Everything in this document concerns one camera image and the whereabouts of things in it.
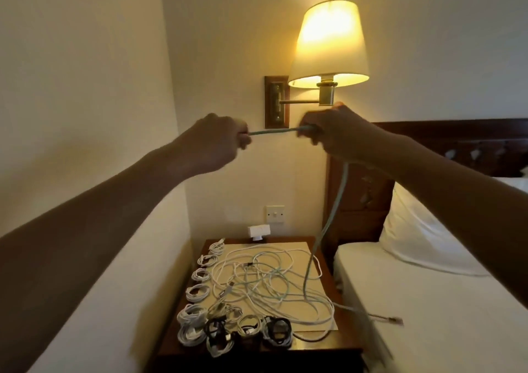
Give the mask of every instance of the wall lamp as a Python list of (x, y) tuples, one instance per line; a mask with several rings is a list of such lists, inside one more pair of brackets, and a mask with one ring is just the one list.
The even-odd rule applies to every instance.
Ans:
[[(304, 15), (289, 76), (265, 76), (266, 129), (289, 126), (289, 105), (334, 103), (335, 87), (369, 79), (365, 39), (355, 3), (331, 0)], [(289, 87), (319, 89), (318, 100), (291, 100)]]

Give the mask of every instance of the beige mat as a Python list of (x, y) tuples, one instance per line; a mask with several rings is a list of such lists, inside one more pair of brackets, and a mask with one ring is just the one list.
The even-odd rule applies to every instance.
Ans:
[[(252, 248), (254, 245), (260, 245), (260, 246), (257, 248)], [(306, 273), (306, 266), (310, 258), (308, 245), (305, 242), (303, 243), (276, 243), (276, 244), (258, 244), (258, 243), (255, 243), (255, 244), (226, 244), (225, 250), (223, 254), (219, 257), (219, 260), (223, 262), (224, 260), (226, 260), (226, 258), (229, 259), (234, 256), (240, 255), (240, 257), (235, 259), (235, 261), (239, 263), (247, 263), (247, 262), (251, 262), (252, 258), (260, 252), (267, 251), (267, 250), (279, 251), (271, 247), (279, 248), (280, 250), (290, 251), (290, 254), (292, 255), (294, 259), (294, 263), (293, 263), (293, 267), (291, 271), (300, 274), (302, 277), (299, 277), (292, 272), (286, 273), (285, 276), (291, 283), (297, 284), (302, 289), (303, 278)], [(274, 255), (260, 256), (259, 261), (263, 263), (260, 266), (260, 268), (262, 270), (276, 268), (279, 264), (278, 257), (280, 257), (281, 259), (281, 266), (283, 269), (287, 268), (292, 263), (291, 259), (288, 257), (286, 253), (283, 252), (283, 253), (276, 254), (276, 255), (277, 256), (274, 256)], [(233, 266), (230, 263), (232, 263), (232, 261), (228, 261), (225, 264), (225, 267), (222, 270), (221, 275), (216, 279), (217, 282), (219, 282), (220, 284), (225, 284), (228, 281), (228, 279), (233, 275)], [(219, 266), (215, 268), (214, 275), (218, 275), (219, 270), (220, 270)], [(243, 275), (243, 270), (241, 268), (239, 268), (238, 272), (240, 276)], [(316, 276), (318, 276), (318, 270), (316, 269), (315, 264), (312, 262), (312, 267), (310, 269), (310, 277), (316, 277)], [(256, 275), (254, 273), (248, 274), (247, 276), (247, 280), (255, 280), (255, 278), (256, 278)], [(273, 278), (271, 282), (272, 282), (274, 289), (277, 290), (278, 292), (286, 291), (287, 284), (280, 277)], [(213, 288), (213, 283), (211, 281), (208, 281), (206, 284), (210, 286), (211, 293), (200, 304), (204, 306), (205, 308), (208, 308), (213, 303), (215, 303), (222, 289), (219, 288), (218, 286), (216, 288)], [(241, 284), (234, 286), (235, 289), (236, 288), (243, 289), (243, 287), (244, 286)], [(307, 288), (309, 288), (310, 290), (319, 291), (322, 294), (325, 293), (323, 289), (323, 285), (321, 284), (321, 281), (319, 279), (309, 280)], [(260, 290), (262, 294), (269, 295), (269, 291), (266, 289), (263, 283), (259, 284), (258, 289)], [(302, 295), (303, 292), (301, 289), (290, 286), (289, 292)], [(242, 301), (233, 302), (233, 300), (237, 297), (239, 296), (234, 295), (234, 294), (229, 294), (226, 297), (226, 301), (228, 303), (231, 303), (232, 305), (241, 307), (244, 315), (254, 314), (254, 310), (252, 310), (250, 306), (250, 301), (248, 299), (245, 299)], [(317, 313), (319, 315), (318, 318), (320, 321), (327, 319), (331, 315), (329, 310), (324, 304), (318, 303), (318, 302), (314, 302), (312, 304), (317, 309), (317, 311), (310, 304), (308, 304), (302, 296), (289, 295), (285, 298), (284, 302), (282, 302), (280, 305), (274, 304), (274, 306), (281, 313), (294, 316), (295, 318), (299, 320), (305, 320), (305, 321), (317, 320)], [(294, 331), (323, 331), (323, 330), (328, 330), (329, 327), (330, 327), (329, 322), (323, 323), (323, 324), (301, 324), (301, 323), (292, 322), (292, 328)], [(337, 330), (337, 326), (335, 323), (334, 323), (332, 330)]]

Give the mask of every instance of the hand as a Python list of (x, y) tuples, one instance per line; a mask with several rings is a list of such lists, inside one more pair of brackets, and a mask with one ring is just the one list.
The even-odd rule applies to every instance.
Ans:
[(312, 124), (312, 130), (300, 130), (297, 136), (307, 136), (313, 145), (323, 144), (330, 155), (348, 162), (371, 164), (374, 153), (391, 141), (393, 134), (380, 129), (355, 114), (342, 102), (332, 109), (308, 112), (300, 125)]
[(164, 148), (171, 155), (169, 169), (185, 179), (221, 169), (250, 143), (245, 122), (210, 113)]

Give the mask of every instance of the bedside table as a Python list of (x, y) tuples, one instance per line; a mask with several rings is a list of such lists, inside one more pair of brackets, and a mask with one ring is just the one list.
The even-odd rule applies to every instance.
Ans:
[[(202, 254), (208, 254), (209, 246), (218, 240), (207, 240), (202, 248)], [(311, 249), (314, 244), (314, 237), (269, 237), (262, 241), (253, 242), (251, 239), (226, 239), (226, 244), (273, 244), (273, 243), (294, 243), (306, 242)], [(334, 284), (333, 277), (328, 270), (328, 266), (320, 250), (315, 256), (319, 259), (322, 270), (320, 278), (325, 293), (330, 299), (337, 303), (343, 303), (343, 299)], [(194, 282), (189, 279), (187, 287)], [(156, 351), (152, 371), (154, 372), (174, 372), (183, 367), (194, 367), (195, 369), (211, 369), (215, 366), (220, 371), (226, 371), (228, 367), (236, 370), (251, 371), (276, 371), (283, 370), (286, 366), (295, 368), (307, 367), (313, 371), (315, 366), (322, 368), (336, 368), (337, 366), (347, 366), (347, 371), (363, 371), (363, 361), (361, 359), (362, 347), (359, 337), (353, 327), (353, 314), (343, 309), (336, 308), (334, 319), (339, 330), (331, 331), (323, 340), (318, 342), (305, 342), (294, 338), (290, 348), (269, 348), (259, 343), (249, 349), (233, 349), (219, 358), (212, 358), (205, 344), (196, 347), (183, 347), (177, 339), (180, 324), (176, 320), (176, 315), (187, 304), (185, 294), (182, 294), (176, 308), (176, 313), (171, 316), (171, 323), (163, 334), (163, 339), (159, 349)], [(306, 338), (320, 336), (320, 331), (305, 331), (302, 335)]]

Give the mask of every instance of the brass lamp holder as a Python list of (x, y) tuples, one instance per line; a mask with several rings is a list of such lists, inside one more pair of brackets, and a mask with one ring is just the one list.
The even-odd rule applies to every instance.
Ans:
[(291, 100), (288, 76), (265, 76), (264, 94), (266, 111), (266, 129), (283, 129), (289, 127), (289, 105), (296, 103), (317, 103), (319, 106), (332, 106), (334, 104), (334, 89), (337, 83), (334, 76), (321, 76), (318, 100)]

